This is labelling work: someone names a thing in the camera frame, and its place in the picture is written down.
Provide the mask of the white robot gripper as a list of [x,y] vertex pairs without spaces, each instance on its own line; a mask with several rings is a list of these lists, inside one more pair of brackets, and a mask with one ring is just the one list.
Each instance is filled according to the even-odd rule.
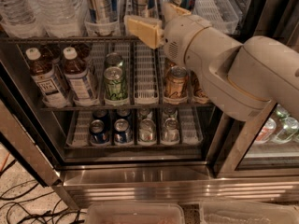
[[134,35],[151,49],[164,45],[166,57],[179,66],[185,66],[185,55],[190,44],[199,41],[198,34],[212,26],[210,21],[185,8],[172,3],[163,3],[164,19],[169,21],[162,28],[162,21],[155,18],[143,18],[125,15],[124,25],[128,35]]

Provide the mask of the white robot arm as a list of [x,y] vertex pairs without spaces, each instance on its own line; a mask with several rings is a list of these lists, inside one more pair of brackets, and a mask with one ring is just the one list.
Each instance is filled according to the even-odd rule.
[[125,29],[176,65],[193,70],[211,102],[247,121],[272,101],[299,118],[299,53],[265,36],[240,43],[210,21],[171,3],[164,19],[124,17]]

